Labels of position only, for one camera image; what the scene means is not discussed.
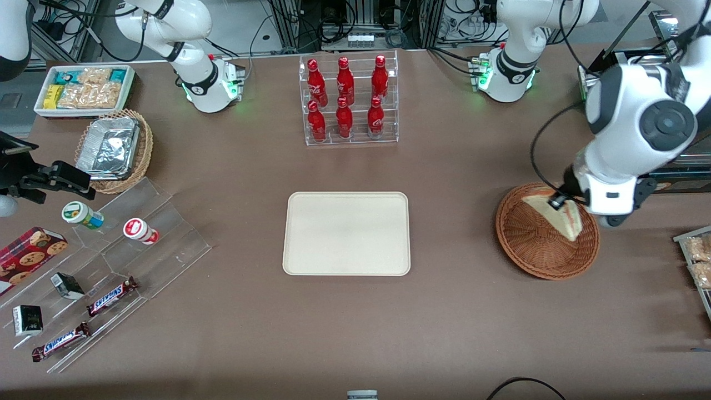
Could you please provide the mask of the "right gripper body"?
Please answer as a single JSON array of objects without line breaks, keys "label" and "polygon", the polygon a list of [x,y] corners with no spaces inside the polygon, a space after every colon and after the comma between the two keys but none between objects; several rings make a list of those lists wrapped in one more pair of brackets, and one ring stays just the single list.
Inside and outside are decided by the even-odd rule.
[{"label": "right gripper body", "polygon": [[53,183],[31,156],[37,144],[1,132],[1,195],[26,198],[34,203],[44,203],[43,190],[55,190]]}]

